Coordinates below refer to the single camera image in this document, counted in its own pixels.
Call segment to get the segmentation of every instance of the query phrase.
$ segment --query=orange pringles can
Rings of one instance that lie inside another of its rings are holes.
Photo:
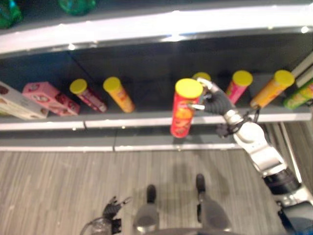
[[[278,70],[274,77],[252,99],[250,106],[254,109],[263,108],[274,100],[281,92],[294,83],[294,76],[286,70]]]
[[[103,89],[110,94],[112,99],[125,113],[134,111],[135,105],[117,77],[107,78],[103,83]]]
[[[176,138],[188,135],[194,110],[188,104],[197,104],[203,86],[194,79],[183,78],[175,85],[171,133]]]

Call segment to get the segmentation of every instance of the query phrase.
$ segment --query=pringles can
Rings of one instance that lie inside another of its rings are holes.
[[[278,70],[274,77],[252,99],[250,106],[254,109],[263,108],[281,92],[294,83],[294,76],[286,70]]]
[[[231,82],[226,90],[226,95],[233,104],[238,101],[239,97],[245,92],[252,81],[252,74],[245,70],[239,70],[233,74]]]
[[[195,73],[193,76],[192,76],[192,79],[195,79],[197,80],[198,78],[204,78],[208,81],[211,81],[211,76],[205,72],[198,72],[198,73]],[[208,89],[207,87],[203,87],[203,92],[202,94],[200,95],[200,99],[199,99],[199,104],[203,104],[203,101],[204,99],[206,98],[205,95],[208,93]]]
[[[103,89],[110,94],[112,99],[125,113],[134,111],[135,105],[117,77],[107,78],[103,83]]]
[[[191,78],[183,78],[175,85],[171,133],[176,138],[188,135],[194,110],[188,104],[197,104],[203,92],[202,85]]]
[[[86,80],[76,79],[71,83],[69,90],[95,111],[104,113],[107,110],[105,103],[88,87]]]
[[[284,100],[284,106],[295,109],[313,98],[313,78]]]

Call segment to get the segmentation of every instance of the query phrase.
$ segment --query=pink box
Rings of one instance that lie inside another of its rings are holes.
[[[80,106],[48,82],[27,83],[23,95],[59,116],[78,115]]]

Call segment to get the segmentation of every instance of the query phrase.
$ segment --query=green bottle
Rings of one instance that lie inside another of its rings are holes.
[[[8,28],[22,19],[22,13],[13,0],[0,0],[0,28]]]
[[[59,0],[59,5],[71,15],[82,16],[96,6],[96,0]]]
[[[295,109],[313,98],[313,78],[284,100],[284,106]]]

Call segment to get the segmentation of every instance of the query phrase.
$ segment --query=robotic arm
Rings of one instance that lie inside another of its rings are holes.
[[[271,191],[278,212],[286,230],[290,233],[313,232],[313,196],[294,173],[288,168],[282,156],[265,139],[263,129],[249,118],[239,114],[226,94],[214,83],[198,78],[211,93],[203,105],[191,105],[192,108],[222,115],[226,121],[220,132],[233,134],[250,156],[253,166],[260,173]]]

